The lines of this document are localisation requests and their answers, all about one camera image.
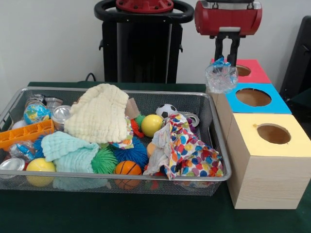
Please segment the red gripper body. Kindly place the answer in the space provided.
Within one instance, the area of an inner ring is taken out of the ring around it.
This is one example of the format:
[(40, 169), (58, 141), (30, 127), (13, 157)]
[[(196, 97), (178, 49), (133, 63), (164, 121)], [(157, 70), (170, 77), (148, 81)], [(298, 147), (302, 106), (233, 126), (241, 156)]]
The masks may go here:
[(261, 23), (262, 4), (259, 1), (199, 0), (194, 11), (195, 27), (199, 34), (217, 36), (220, 33), (254, 35)]

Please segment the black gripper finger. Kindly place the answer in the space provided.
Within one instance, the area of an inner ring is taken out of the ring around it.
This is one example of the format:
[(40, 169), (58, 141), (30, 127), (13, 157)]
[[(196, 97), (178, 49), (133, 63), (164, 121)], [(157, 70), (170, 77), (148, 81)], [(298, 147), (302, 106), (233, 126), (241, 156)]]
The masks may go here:
[(214, 59), (218, 60), (220, 58), (223, 58), (223, 40), (225, 39), (225, 36), (216, 36), (215, 37), (215, 56)]
[(231, 39), (231, 46), (230, 46), (230, 53), (227, 56), (227, 62), (229, 62), (231, 66), (236, 66), (238, 48), (240, 45), (240, 37), (232, 36), (230, 37), (230, 39)]

